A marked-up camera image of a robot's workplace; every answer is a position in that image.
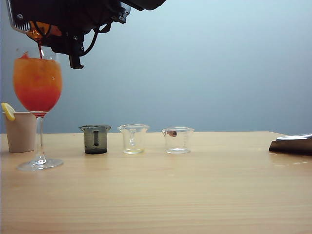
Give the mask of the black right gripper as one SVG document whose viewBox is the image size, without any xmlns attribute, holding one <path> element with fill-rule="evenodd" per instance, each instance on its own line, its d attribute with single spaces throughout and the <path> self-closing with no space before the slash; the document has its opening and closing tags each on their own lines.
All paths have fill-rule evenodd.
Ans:
<svg viewBox="0 0 312 234">
<path fill-rule="evenodd" d="M 113 22 L 124 24 L 131 7 L 119 0 L 7 0 L 11 27 L 18 32 L 29 32 L 30 37 L 56 53 L 69 56 L 70 67 L 82 69 L 80 57 L 92 46 L 83 47 L 84 35 L 94 31 L 110 31 Z"/>
</svg>

